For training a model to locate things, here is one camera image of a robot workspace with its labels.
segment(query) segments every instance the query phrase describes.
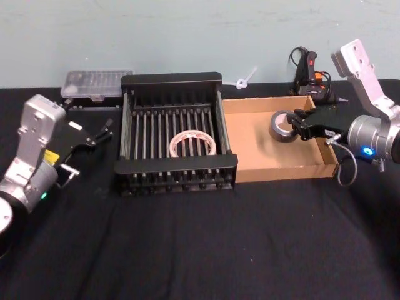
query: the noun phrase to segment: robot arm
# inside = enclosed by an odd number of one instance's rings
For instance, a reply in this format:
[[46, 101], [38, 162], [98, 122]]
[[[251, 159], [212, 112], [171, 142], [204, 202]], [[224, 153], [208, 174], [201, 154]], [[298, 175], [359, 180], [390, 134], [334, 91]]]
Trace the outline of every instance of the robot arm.
[[66, 112], [41, 95], [24, 105], [17, 155], [0, 182], [0, 256], [23, 230], [28, 214], [57, 180], [44, 151]]
[[355, 40], [332, 54], [332, 59], [339, 74], [348, 77], [362, 106], [372, 116], [352, 119], [346, 105], [309, 111], [298, 109], [287, 114], [293, 131], [303, 140], [324, 137], [328, 139], [327, 144], [348, 144], [357, 156], [400, 163], [400, 106], [383, 93], [363, 44]]
[[[82, 126], [65, 121], [66, 112], [41, 95], [24, 105], [16, 157], [0, 181], [0, 258], [18, 238], [46, 192], [54, 185], [63, 188], [79, 171], [66, 165], [77, 149], [94, 150], [108, 140], [112, 120], [96, 136]], [[59, 172], [69, 172], [64, 184], [57, 182]]]

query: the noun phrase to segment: black table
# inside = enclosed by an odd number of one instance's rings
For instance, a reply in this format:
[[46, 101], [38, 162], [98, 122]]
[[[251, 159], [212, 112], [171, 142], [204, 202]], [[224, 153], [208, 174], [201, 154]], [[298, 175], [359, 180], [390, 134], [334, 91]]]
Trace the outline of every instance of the black table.
[[[399, 100], [400, 81], [382, 86]], [[334, 89], [363, 113], [349, 83]], [[251, 84], [223, 96], [287, 90]], [[60, 98], [57, 88], [0, 90], [0, 174], [16, 152], [23, 103], [36, 93]], [[121, 113], [70, 117], [93, 133]], [[0, 262], [1, 299], [399, 299], [400, 166], [379, 174], [360, 162], [349, 189], [312, 179], [120, 198], [111, 189], [118, 143], [77, 155], [81, 175], [32, 213]]]

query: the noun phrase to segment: metal bracket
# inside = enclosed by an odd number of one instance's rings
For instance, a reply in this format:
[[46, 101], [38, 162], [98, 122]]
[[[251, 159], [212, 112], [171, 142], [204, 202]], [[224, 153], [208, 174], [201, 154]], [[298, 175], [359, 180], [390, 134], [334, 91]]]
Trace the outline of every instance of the metal bracket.
[[5, 179], [25, 187], [41, 165], [44, 150], [53, 132], [65, 118], [65, 110], [41, 95], [25, 102], [17, 155], [9, 166]]

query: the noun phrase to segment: wall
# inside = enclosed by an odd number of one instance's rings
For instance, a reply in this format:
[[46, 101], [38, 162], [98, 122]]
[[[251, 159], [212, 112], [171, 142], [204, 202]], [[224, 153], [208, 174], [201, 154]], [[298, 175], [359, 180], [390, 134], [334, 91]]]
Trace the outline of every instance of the wall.
[[362, 39], [379, 78], [398, 78], [399, 0], [3, 0], [0, 87], [61, 86], [68, 70], [219, 71], [259, 66], [258, 82], [290, 81], [303, 45], [316, 69]]

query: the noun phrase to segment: cardboard tray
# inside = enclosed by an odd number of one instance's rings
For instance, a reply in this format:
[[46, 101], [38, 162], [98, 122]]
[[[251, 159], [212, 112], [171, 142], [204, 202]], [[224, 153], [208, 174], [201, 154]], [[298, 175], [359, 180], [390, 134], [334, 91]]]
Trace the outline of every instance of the cardboard tray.
[[324, 138], [302, 141], [297, 137], [282, 143], [269, 134], [276, 111], [314, 108], [311, 97], [225, 99], [222, 103], [231, 149], [239, 159], [237, 183], [328, 178], [336, 173], [338, 160]]

